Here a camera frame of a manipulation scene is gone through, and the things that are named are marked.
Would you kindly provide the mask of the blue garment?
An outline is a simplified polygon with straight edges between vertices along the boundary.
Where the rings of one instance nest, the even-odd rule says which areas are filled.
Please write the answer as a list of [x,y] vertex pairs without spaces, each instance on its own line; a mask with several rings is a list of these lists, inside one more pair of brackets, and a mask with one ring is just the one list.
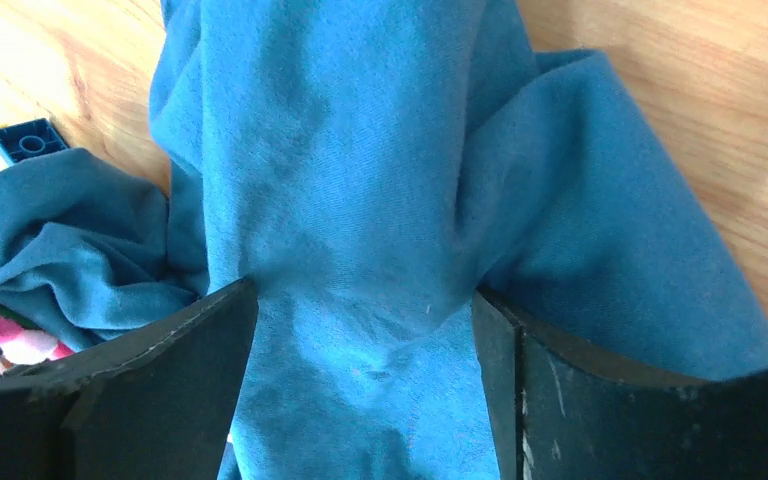
[[0,172],[0,304],[80,351],[243,278],[224,479],[495,479],[479,286],[636,360],[768,368],[768,320],[607,57],[512,1],[165,1],[171,190]]

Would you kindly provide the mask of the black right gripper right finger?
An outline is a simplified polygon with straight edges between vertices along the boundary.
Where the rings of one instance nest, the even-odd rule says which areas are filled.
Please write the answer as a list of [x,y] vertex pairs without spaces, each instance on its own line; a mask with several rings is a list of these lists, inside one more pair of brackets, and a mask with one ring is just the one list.
[[472,328],[504,479],[768,479],[768,369],[652,367],[481,289]]

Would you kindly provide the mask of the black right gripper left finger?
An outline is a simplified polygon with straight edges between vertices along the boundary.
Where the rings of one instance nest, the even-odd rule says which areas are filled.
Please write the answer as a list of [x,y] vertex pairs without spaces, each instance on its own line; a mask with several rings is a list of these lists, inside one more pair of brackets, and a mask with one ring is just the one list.
[[0,376],[0,479],[213,479],[258,315],[249,280]]

